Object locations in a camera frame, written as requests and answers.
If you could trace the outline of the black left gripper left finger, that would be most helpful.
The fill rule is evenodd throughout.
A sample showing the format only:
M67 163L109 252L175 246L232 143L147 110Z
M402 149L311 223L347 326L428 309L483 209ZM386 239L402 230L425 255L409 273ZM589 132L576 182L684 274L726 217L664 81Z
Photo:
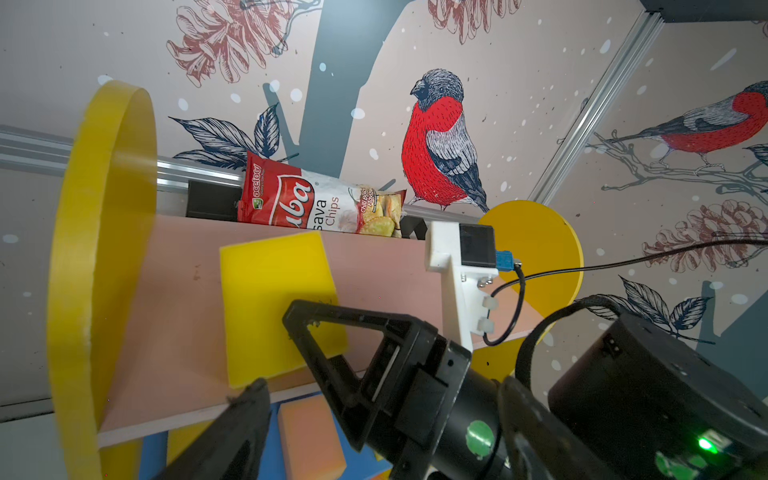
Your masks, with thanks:
M271 419L267 381L255 380L158 479L256 479Z

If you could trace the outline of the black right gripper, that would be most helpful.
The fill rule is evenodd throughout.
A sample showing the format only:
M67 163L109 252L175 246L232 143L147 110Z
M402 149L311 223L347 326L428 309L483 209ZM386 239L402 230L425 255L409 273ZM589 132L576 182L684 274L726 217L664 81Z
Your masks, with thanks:
M283 325L350 445L392 465L393 479L512 479L499 384L414 316L307 300Z

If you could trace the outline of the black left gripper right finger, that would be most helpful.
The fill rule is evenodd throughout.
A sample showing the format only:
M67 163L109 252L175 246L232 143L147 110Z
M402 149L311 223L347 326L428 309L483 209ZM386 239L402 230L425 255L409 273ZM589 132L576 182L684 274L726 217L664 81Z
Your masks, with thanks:
M499 420L514 479L618 479L516 378L497 391Z

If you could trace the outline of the salmon pink sponge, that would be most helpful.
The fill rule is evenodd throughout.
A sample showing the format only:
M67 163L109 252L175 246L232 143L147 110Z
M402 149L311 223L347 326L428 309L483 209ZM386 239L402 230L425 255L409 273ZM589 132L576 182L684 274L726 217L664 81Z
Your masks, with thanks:
M278 427L287 479L339 479L345 472L339 435L322 395L283 403Z

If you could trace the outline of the bright yellow sponge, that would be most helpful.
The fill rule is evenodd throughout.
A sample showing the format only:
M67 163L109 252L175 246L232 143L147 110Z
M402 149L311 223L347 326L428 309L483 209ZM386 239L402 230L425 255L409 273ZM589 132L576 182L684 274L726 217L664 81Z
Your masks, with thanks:
M305 367L283 317L295 300L338 303L321 235L223 247L220 272L229 386L241 388Z

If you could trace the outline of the yellow rectangular sponge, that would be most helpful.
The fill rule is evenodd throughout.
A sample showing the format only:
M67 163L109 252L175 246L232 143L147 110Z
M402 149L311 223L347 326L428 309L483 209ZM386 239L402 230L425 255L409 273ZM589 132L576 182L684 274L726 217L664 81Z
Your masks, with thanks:
M168 432L166 465L181 455L211 424L212 420L199 422Z

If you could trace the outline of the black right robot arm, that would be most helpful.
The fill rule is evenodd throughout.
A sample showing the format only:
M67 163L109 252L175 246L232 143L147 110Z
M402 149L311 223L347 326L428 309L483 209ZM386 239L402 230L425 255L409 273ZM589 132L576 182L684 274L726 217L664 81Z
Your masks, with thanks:
M526 340L502 381L410 315L294 301L283 324L348 442L394 479L763 479L767 408L684 343L597 296L613 324L551 388Z

